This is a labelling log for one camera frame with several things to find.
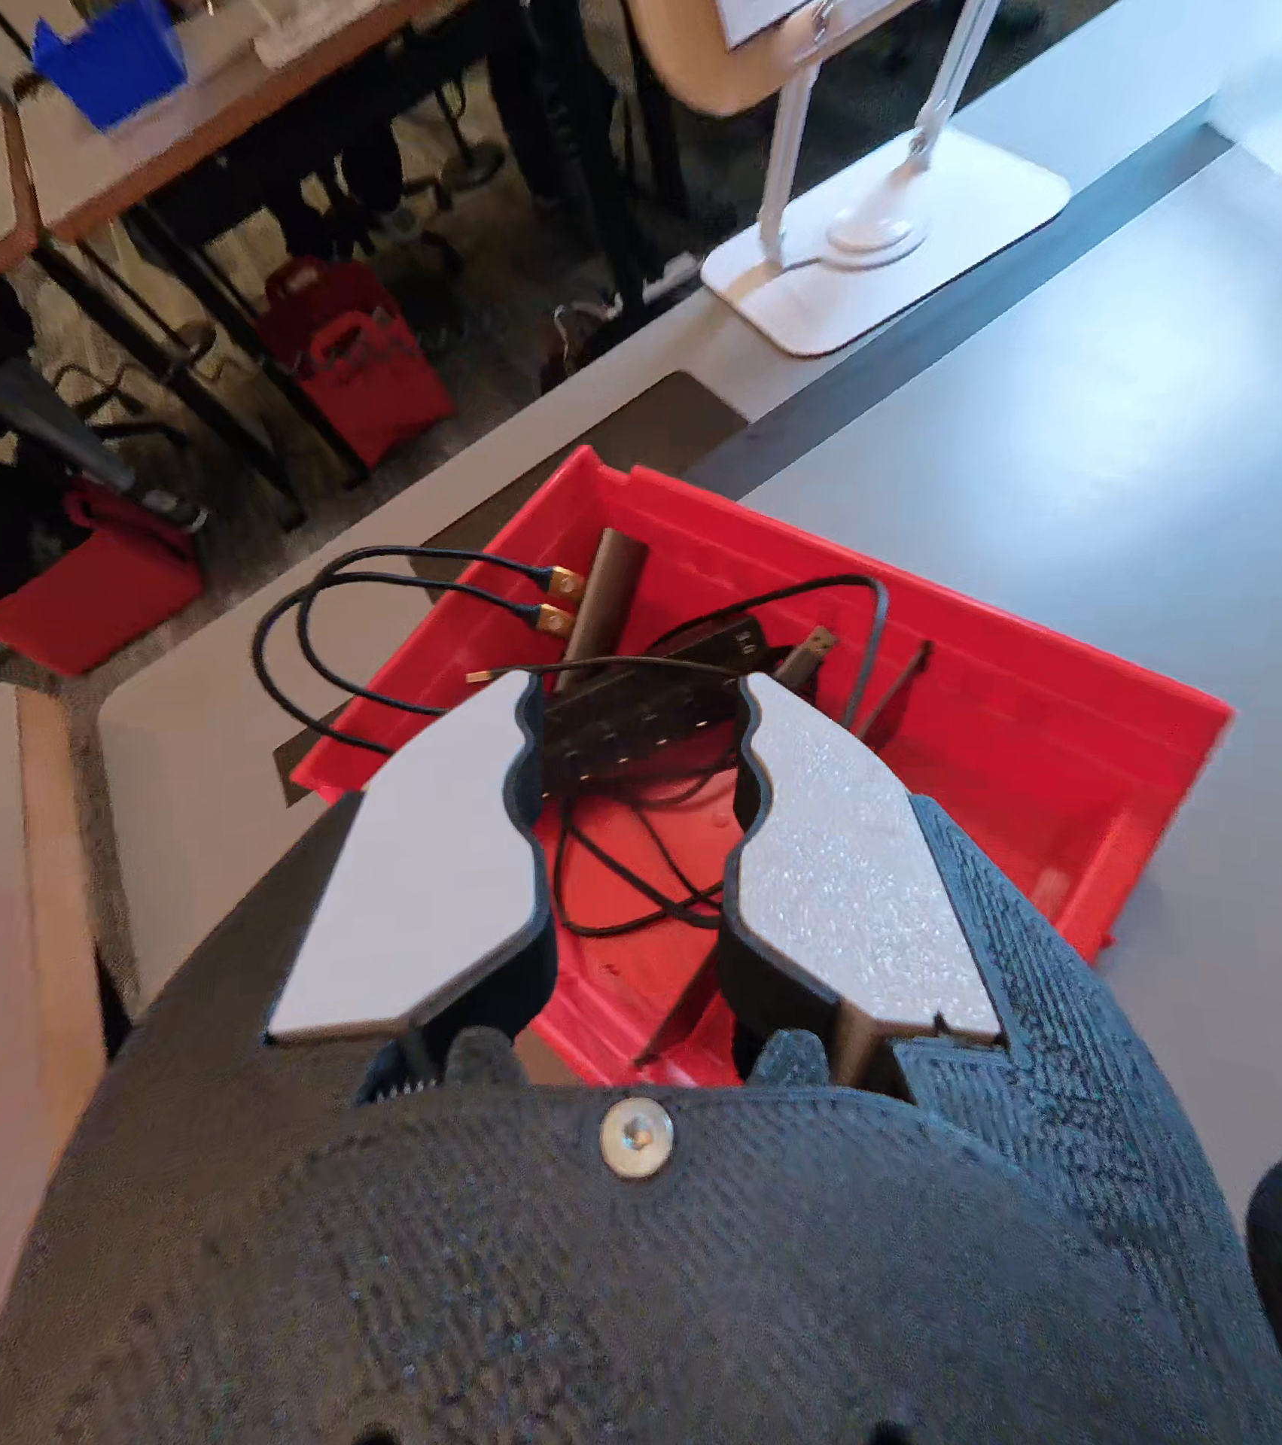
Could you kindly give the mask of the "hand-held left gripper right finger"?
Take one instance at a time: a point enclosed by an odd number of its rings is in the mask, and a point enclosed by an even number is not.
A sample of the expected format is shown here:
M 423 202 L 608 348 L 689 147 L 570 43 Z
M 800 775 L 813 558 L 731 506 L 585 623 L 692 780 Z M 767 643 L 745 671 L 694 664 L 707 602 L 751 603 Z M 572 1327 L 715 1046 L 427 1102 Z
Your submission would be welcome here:
M 882 1047 L 1002 1041 L 1005 1023 L 913 798 L 864 742 L 764 673 L 739 682 L 718 974 L 746 1072 L 805 1031 L 858 1087 Z

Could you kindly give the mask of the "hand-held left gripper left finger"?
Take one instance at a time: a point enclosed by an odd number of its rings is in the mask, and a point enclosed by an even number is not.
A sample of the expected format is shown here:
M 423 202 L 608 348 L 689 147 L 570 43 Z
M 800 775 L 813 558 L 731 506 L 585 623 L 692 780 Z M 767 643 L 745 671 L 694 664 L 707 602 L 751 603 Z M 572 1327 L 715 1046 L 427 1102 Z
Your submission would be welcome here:
M 512 671 L 378 769 L 266 1025 L 281 1047 L 468 1029 L 515 1041 L 558 947 L 542 819 L 542 679 Z

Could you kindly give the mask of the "red plastic bin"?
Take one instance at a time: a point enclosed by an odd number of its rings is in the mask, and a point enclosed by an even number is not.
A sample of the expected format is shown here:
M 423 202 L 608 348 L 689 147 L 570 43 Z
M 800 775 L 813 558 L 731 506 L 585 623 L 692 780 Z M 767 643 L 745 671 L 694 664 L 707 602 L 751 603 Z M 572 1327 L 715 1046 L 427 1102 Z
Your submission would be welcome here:
M 337 590 L 406 585 L 378 563 L 430 548 L 364 545 L 295 608 L 307 662 L 349 694 L 298 768 L 337 802 L 484 685 L 542 679 L 543 703 L 603 528 L 650 548 L 618 656 L 639 667 L 766 674 L 874 751 L 918 814 L 930 799 L 1088 963 L 1205 766 L 1219 700 L 955 591 L 846 551 L 679 480 L 617 472 L 576 450 L 433 605 L 367 685 L 310 644 Z M 773 671 L 650 656 L 692 621 L 758 615 L 788 653 Z M 647 768 L 543 799 L 537 837 L 558 977 L 533 1022 L 584 1081 L 737 1081 L 736 1023 L 718 974 L 734 813 L 736 719 Z

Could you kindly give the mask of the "black USB hub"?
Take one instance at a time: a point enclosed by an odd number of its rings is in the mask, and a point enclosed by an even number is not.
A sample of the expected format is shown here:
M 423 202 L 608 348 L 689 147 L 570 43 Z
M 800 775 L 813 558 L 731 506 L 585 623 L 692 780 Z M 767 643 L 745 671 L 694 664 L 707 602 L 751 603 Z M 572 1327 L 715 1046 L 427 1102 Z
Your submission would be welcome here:
M 688 746 L 737 713 L 739 676 L 707 667 L 623 667 L 546 697 L 542 798 L 635 775 L 661 752 Z

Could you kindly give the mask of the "grey slim USB hub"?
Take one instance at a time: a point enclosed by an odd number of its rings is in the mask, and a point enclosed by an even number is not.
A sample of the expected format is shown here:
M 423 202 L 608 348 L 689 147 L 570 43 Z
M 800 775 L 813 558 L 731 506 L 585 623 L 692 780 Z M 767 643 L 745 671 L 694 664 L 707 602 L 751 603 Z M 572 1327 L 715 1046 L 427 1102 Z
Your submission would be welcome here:
M 614 662 L 605 662 L 605 658 L 620 655 L 617 643 L 627 623 L 649 554 L 650 548 L 627 533 L 614 527 L 602 530 L 561 659 L 569 667 L 551 676 L 554 698 L 578 691 L 614 667 Z

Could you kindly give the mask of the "red tote bag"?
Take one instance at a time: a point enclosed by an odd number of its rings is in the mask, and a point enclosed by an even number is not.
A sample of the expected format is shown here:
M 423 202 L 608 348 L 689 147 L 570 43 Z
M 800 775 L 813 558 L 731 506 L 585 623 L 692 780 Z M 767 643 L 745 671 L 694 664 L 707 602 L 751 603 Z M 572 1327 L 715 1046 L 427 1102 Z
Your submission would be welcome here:
M 0 644 L 80 677 L 176 617 L 205 591 L 196 539 L 86 477 L 66 497 L 84 540 L 0 596 Z
M 397 298 L 364 262 L 283 263 L 256 329 L 369 466 L 456 414 Z

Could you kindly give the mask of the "wood-edged office table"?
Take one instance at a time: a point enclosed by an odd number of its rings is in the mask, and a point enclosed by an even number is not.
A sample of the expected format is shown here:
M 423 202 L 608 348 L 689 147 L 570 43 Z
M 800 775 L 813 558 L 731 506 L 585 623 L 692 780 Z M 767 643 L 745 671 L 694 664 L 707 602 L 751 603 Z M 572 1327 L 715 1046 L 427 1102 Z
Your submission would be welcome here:
M 178 27 L 187 83 L 108 131 L 45 83 L 18 107 L 41 232 L 72 244 L 411 22 L 459 3 L 232 3 Z

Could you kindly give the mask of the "instruction sheet on stand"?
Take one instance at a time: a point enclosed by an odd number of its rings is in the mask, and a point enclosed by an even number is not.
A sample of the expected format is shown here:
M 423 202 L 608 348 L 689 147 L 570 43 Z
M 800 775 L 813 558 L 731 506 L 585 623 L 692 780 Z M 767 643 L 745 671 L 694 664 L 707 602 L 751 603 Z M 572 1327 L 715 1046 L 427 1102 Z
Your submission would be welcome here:
M 907 1 L 627 1 L 650 68 L 689 110 L 730 117 L 813 75 Z

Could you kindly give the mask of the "blue bin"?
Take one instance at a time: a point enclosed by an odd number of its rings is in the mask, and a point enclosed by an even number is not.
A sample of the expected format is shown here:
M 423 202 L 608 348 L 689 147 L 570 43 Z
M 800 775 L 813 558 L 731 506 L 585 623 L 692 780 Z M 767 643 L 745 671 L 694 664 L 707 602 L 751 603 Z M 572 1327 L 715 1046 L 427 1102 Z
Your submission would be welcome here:
M 102 134 L 190 80 L 178 27 L 162 1 L 111 3 L 69 36 L 39 16 L 32 57 L 36 72 Z

